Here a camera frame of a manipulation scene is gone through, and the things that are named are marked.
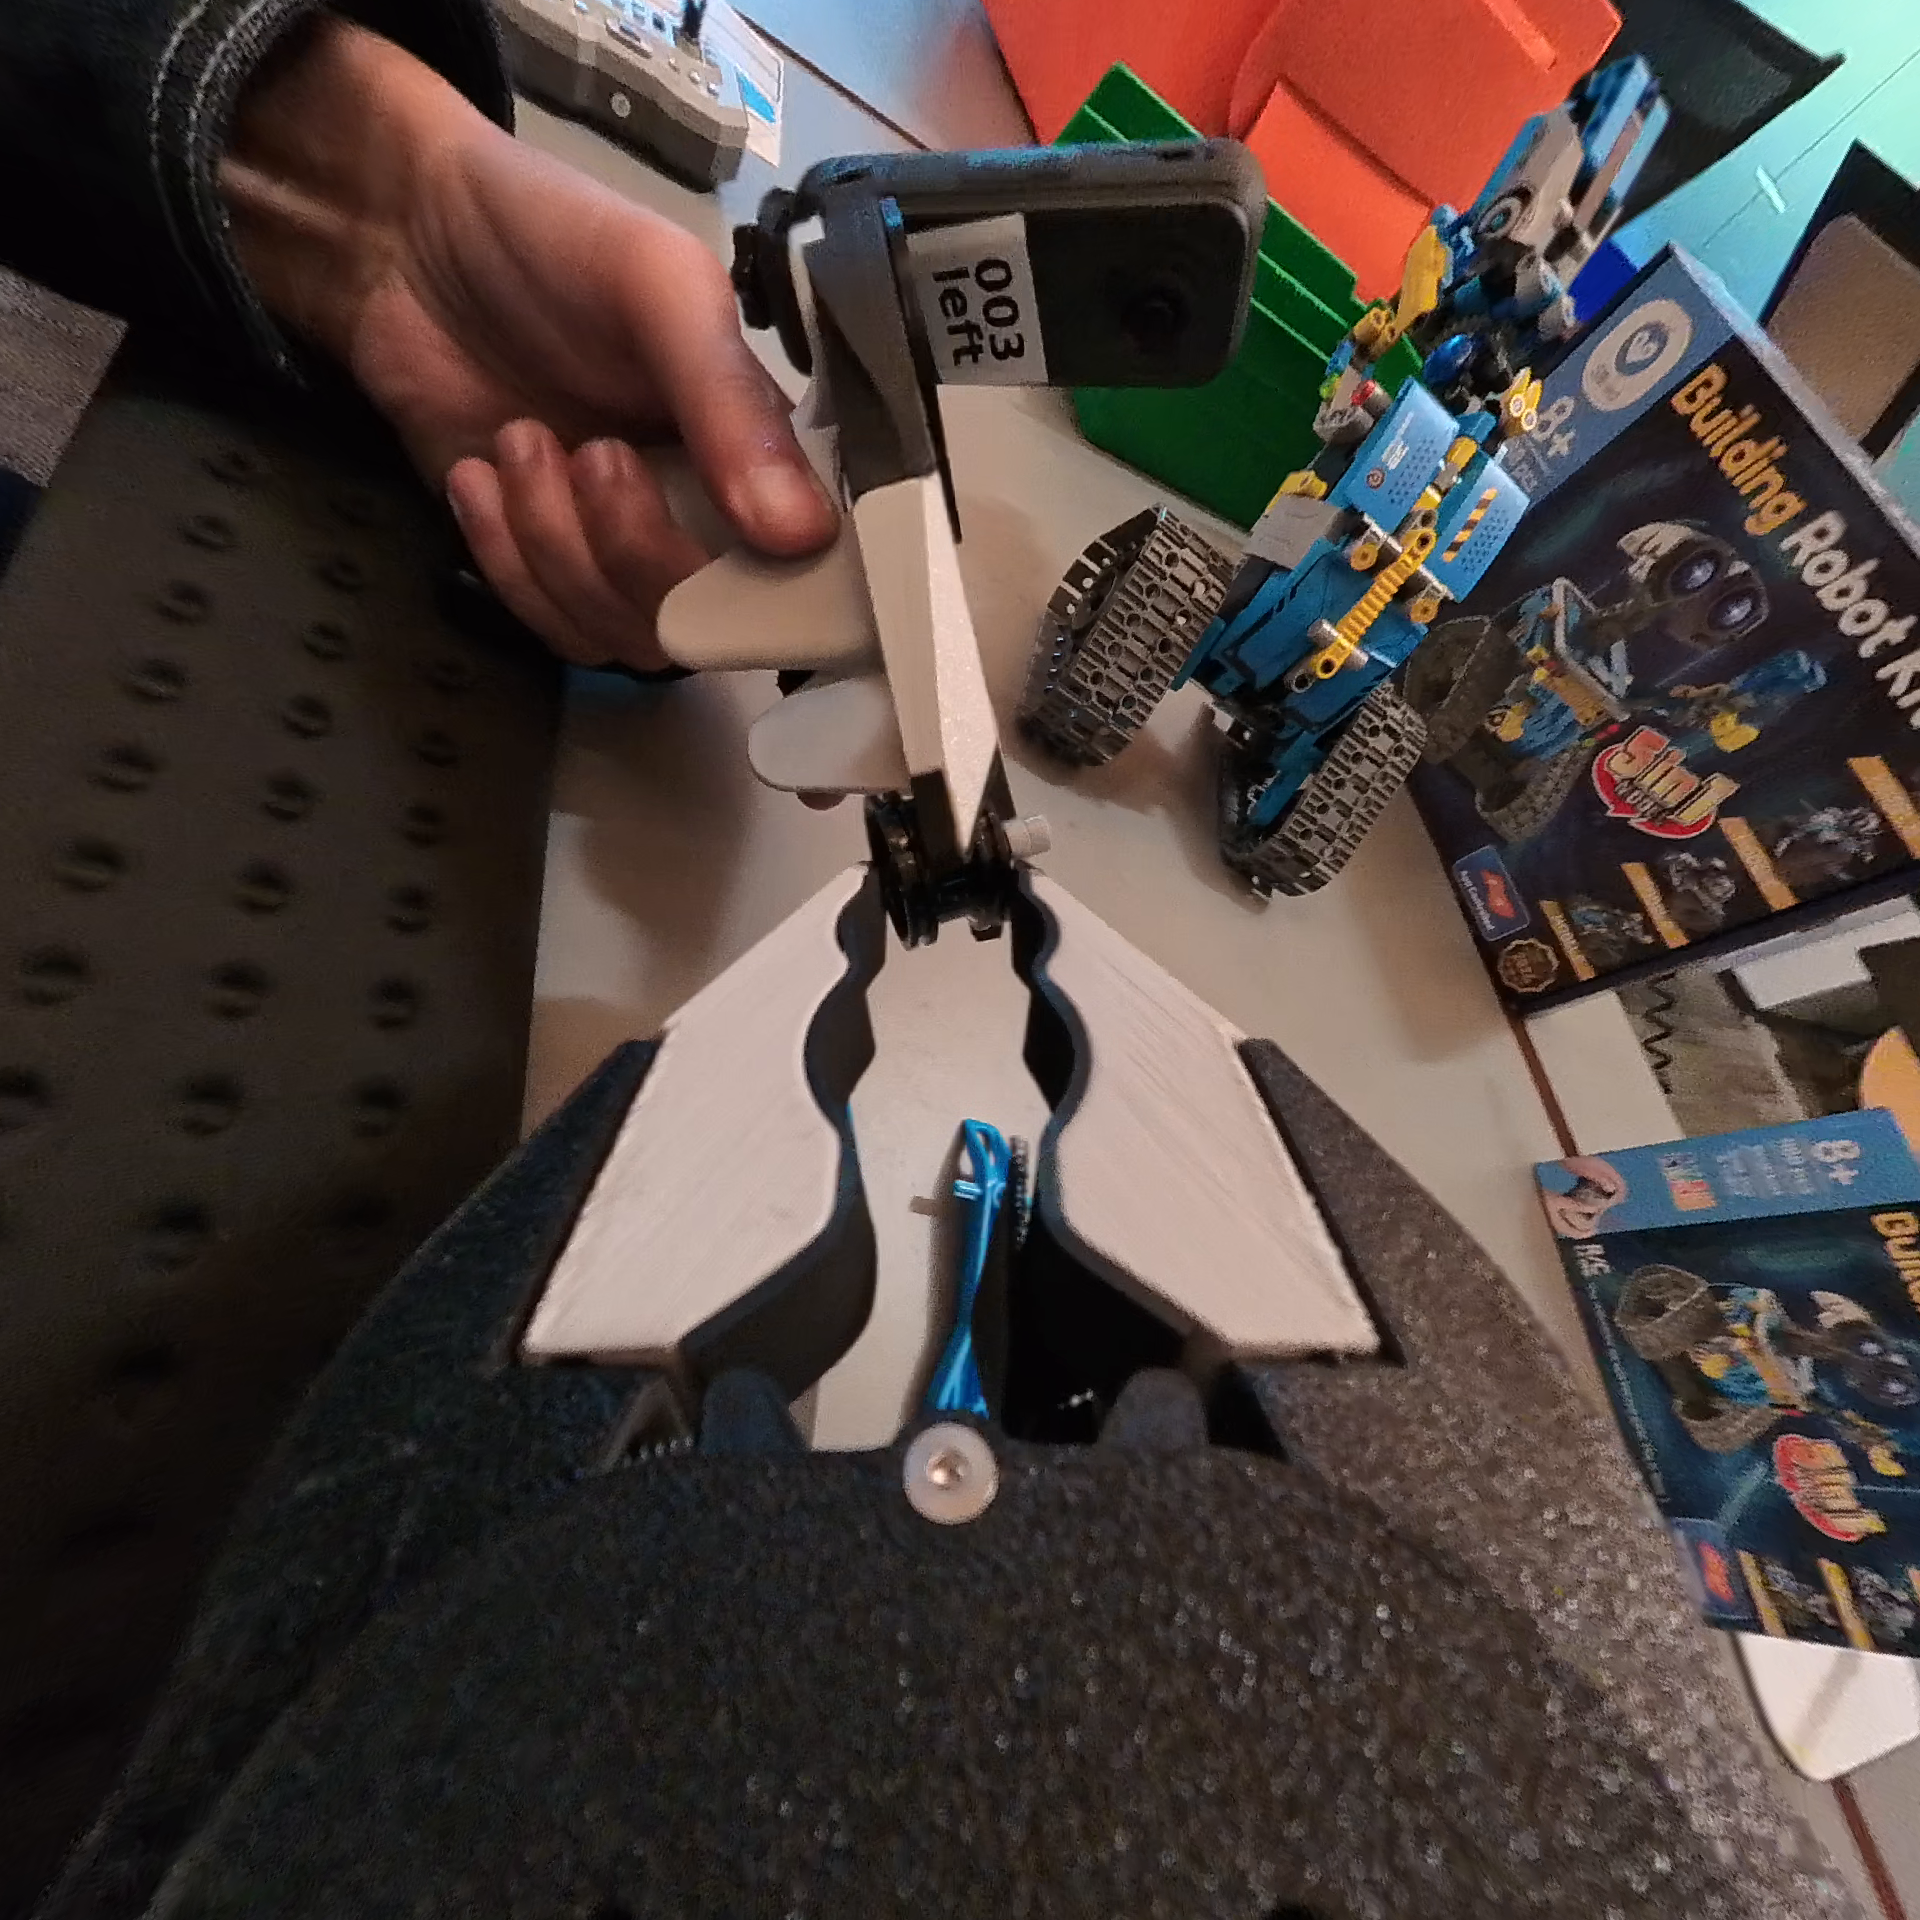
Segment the blue tracked toy robot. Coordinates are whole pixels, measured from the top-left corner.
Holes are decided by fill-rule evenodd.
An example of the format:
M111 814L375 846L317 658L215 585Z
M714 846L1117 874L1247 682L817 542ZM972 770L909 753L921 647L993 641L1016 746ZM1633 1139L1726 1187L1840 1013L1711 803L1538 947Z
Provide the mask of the blue tracked toy robot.
M1576 325L1573 280L1666 119L1641 55L1529 119L1474 205L1431 215L1399 294L1332 350L1318 451L1273 495L1236 568L1164 509L1066 568L1022 733L1098 766L1169 690L1199 686L1226 737L1223 863L1258 897L1340 877L1426 741L1393 679L1519 527L1526 495L1506 449L1541 418L1543 373Z

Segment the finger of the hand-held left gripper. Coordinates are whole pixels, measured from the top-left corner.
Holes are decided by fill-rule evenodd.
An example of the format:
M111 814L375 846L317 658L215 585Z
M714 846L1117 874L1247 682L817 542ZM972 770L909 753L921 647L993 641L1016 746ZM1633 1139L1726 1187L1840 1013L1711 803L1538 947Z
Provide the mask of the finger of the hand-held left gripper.
M985 814L1015 805L944 482L877 487L855 502L852 522L904 765L870 795L912 799L933 850L957 855Z

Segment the white round base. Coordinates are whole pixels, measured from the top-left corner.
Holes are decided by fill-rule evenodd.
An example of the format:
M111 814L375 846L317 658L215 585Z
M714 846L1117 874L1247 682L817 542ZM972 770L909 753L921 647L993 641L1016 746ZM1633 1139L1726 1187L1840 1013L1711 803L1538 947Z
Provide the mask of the white round base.
M1917 1663L1762 1634L1729 1634L1782 1761L1832 1784L1917 1741Z

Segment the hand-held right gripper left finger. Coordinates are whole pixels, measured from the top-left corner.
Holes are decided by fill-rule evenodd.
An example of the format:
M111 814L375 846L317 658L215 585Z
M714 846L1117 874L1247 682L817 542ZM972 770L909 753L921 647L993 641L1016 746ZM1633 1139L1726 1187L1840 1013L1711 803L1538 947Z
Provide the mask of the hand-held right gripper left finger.
M754 1370L797 1401L848 1357L877 1274L849 1098L884 947L855 864L665 1022L521 1359L633 1363L688 1398Z

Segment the orange plastic bin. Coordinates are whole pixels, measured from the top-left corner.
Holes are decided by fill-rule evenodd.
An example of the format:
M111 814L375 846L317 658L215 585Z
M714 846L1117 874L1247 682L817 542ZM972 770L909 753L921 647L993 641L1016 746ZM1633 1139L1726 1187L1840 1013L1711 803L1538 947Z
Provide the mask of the orange plastic bin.
M1432 208L1469 206L1620 27L1606 2L989 2L988 16L1039 136L1125 65L1199 133L1245 145L1362 302L1399 289Z

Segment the person's left hand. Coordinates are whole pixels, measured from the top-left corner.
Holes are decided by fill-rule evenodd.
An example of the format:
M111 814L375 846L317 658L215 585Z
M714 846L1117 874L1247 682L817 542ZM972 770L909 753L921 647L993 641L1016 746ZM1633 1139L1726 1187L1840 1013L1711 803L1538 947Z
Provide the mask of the person's left hand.
M759 553L833 541L719 262L396 42L328 15L282 37L220 192L265 309L351 378L496 599L562 658L665 667L655 614L708 560L645 442L678 442Z

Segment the small robot kit box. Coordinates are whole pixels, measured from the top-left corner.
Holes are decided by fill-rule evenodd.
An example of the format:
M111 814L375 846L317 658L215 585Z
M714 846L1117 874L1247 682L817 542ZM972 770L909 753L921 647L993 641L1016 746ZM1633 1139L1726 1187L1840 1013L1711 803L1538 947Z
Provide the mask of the small robot kit box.
M1709 1626L1917 1653L1917 1166L1890 1112L1541 1162L1620 1438Z

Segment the black dimpled mat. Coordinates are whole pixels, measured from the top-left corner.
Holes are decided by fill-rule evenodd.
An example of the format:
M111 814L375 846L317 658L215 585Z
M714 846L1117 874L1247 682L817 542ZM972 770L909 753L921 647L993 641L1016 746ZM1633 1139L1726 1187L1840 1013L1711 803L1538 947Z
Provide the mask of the black dimpled mat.
M5 577L5 1915L521 1119L562 678L382 440L119 368Z

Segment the blue brick separator tool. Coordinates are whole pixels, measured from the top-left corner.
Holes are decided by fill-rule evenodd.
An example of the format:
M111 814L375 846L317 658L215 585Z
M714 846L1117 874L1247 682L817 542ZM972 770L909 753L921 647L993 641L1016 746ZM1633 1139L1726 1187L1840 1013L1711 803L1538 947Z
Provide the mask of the blue brick separator tool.
M951 1201L957 1258L951 1309L922 1408L993 1425L1005 1406L1013 1290L1032 1210L1026 1142L985 1120L962 1120Z

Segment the white desk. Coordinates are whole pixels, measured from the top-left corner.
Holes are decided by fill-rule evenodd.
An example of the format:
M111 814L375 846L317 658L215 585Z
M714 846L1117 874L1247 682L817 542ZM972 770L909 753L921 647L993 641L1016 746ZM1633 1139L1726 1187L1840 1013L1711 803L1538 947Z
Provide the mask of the white desk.
M1029 125L981 5L738 5L782 53L780 163L750 157L714 200L524 109L518 133L712 255L759 192L833 154L1010 146ZM863 853L852 807L808 811L754 783L744 735L768 678L569 693L545 845L530 1123L624 1039L660 1022ZM1418 819L1393 805L1348 874L1302 904L1254 904L1212 839L1214 760L1180 695L1103 775L1010 765L1052 826L1046 877L1245 1034L1271 1039L1495 1259L1602 1403L1532 1182L1535 1162L1681 1134L1613 1000L1516 1024L1490 992ZM949 930L890 954L872 992L879 1057L855 1093L877 1206L870 1322L814 1401L826 1450L888 1442L929 1361L936 1178L960 1119L1034 1136L1018 1066L1024 995L1005 949Z

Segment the black wheel hub piece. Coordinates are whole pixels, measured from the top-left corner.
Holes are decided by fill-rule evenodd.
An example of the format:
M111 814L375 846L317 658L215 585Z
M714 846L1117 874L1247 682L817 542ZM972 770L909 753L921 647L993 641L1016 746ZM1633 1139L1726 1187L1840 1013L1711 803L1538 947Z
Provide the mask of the black wheel hub piece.
M902 949L929 947L949 922L981 942L993 941L1022 893L1022 879L1049 853L1041 814L985 814L965 853L934 853L906 795L863 801L870 864L886 922Z

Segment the large robot kit box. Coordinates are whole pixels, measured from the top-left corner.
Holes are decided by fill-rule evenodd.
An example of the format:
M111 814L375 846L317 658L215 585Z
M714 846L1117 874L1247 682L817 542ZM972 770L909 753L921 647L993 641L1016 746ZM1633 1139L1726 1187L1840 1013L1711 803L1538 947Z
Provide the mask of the large robot kit box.
M1914 897L1914 523L1721 282L1647 263L1506 463L1519 529L1402 678L1495 995Z

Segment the grey remote controller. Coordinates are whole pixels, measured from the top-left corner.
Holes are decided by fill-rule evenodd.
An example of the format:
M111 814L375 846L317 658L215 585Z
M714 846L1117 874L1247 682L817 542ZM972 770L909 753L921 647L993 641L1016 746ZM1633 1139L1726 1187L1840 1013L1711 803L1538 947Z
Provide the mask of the grey remote controller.
M705 46L703 5L494 2L518 95L596 129L685 186L735 178L750 115Z

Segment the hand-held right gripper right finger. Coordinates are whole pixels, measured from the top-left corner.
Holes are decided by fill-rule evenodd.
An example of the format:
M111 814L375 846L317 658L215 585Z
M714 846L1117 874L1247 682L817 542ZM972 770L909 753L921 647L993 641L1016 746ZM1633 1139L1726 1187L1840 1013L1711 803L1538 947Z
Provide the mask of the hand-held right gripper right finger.
M1151 1373L1223 1408L1236 1377L1375 1367L1375 1302L1236 1024L1037 871L1018 877L1018 978L1046 1112L1018 1425L1094 1427Z

